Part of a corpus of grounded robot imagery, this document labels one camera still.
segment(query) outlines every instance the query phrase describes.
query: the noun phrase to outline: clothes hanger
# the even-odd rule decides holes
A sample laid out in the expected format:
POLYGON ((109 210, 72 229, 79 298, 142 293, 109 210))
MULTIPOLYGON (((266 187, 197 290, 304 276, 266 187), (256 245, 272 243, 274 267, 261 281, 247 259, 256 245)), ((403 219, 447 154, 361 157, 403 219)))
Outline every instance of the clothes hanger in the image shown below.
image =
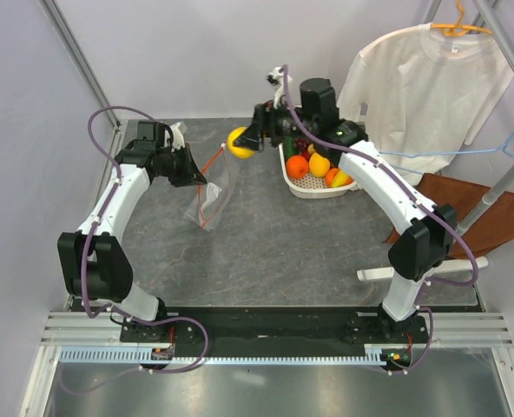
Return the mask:
POLYGON ((466 33, 470 32, 471 30, 476 30, 478 32, 488 33, 489 35, 492 35, 492 32, 486 28, 479 28, 478 26, 471 26, 469 24, 461 24, 464 20, 465 16, 465 10, 464 6, 462 6, 462 1, 457 0, 456 6, 459 10, 459 19, 455 24, 451 23, 434 23, 431 24, 432 28, 435 29, 441 29, 442 33, 445 36, 463 36, 466 33))

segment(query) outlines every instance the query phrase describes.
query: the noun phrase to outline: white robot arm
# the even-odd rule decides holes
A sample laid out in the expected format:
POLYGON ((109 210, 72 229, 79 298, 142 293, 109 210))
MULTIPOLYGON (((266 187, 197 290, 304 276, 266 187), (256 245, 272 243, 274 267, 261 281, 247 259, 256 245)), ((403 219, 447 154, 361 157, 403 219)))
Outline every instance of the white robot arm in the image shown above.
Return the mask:
POLYGON ((95 208, 75 233, 62 233, 58 254, 66 289, 82 295, 82 280, 87 282, 90 300, 110 303, 130 316, 152 321, 164 316, 162 300, 147 294, 133 281, 133 271, 120 243, 134 207, 156 176, 166 176, 176 187, 206 183, 195 166, 189 145, 184 142, 185 126, 168 126, 160 122, 140 122, 137 139, 115 158, 116 169, 95 208), (119 184, 112 198, 109 194, 119 184), (107 205, 101 217, 101 208, 107 205), (82 254, 90 235, 87 276, 82 276, 82 254))
MULTIPOLYGON (((271 74, 276 72, 282 70, 275 69, 271 74)), ((270 83, 271 78, 275 81, 279 77, 269 75, 270 83)), ((285 93, 284 87, 281 84, 278 90, 285 93)), ((407 184, 382 159, 360 126, 339 118, 336 95, 329 80, 305 80, 300 85, 300 96, 299 108, 289 109, 276 97, 273 105, 257 104, 251 124, 231 146, 260 151, 267 137, 273 146, 278 146, 286 136, 310 136, 322 156, 357 180, 400 233, 388 253, 395 276, 379 306, 387 333, 399 331, 415 316, 415 301, 425 278, 444 260, 453 243, 451 234, 433 217, 455 228, 456 212, 449 205, 437 207, 407 184)))

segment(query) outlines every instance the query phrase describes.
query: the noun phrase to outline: orange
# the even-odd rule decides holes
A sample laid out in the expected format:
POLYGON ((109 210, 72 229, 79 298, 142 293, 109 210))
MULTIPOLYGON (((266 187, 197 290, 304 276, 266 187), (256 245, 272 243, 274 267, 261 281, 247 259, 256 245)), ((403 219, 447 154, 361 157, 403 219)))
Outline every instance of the orange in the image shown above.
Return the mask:
POLYGON ((299 180, 309 172, 309 163, 301 155, 290 156, 286 161, 286 172, 290 178, 299 180))
POLYGON ((330 161, 328 159, 319 155, 318 152, 311 155, 311 158, 309 159, 309 170, 313 175, 322 178, 326 175, 329 169, 330 161))
MULTIPOLYGON (((332 168, 332 169, 329 169, 328 172, 326 173, 325 184, 328 188, 330 188, 330 185, 333 183, 333 179, 336 176, 336 174, 338 174, 338 171, 340 171, 340 168, 332 168)), ((353 179, 351 177, 349 177, 344 185, 350 185, 352 182, 353 182, 353 179)))

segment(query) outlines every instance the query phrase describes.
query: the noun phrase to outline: white plastic basket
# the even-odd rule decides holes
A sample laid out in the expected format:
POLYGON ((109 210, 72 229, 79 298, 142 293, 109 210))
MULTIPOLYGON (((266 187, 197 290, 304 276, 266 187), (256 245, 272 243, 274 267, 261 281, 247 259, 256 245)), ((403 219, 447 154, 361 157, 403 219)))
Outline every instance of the white plastic basket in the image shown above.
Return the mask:
POLYGON ((280 165, 282 166, 282 175, 284 176, 284 181, 286 181, 290 191, 292 191, 292 194, 294 194, 296 197, 308 199, 338 197, 339 195, 345 194, 348 189, 353 189, 357 186, 356 182, 354 181, 351 184, 345 185, 343 187, 330 189, 326 186, 324 179, 317 178, 309 172, 303 178, 294 180, 288 177, 286 172, 286 163, 284 162, 284 150, 282 149, 282 145, 278 147, 278 151, 280 154, 280 165))

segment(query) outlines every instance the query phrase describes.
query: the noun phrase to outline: ziplock bag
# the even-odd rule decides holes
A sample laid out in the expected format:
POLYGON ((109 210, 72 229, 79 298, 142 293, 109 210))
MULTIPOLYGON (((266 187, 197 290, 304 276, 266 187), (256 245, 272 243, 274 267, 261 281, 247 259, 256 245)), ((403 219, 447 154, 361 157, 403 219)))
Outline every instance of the ziplock bag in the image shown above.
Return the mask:
POLYGON ((234 192, 240 165, 223 143, 201 173, 207 178, 207 184, 197 186, 197 195, 184 218, 193 220, 205 230, 213 230, 221 221, 222 210, 234 192))

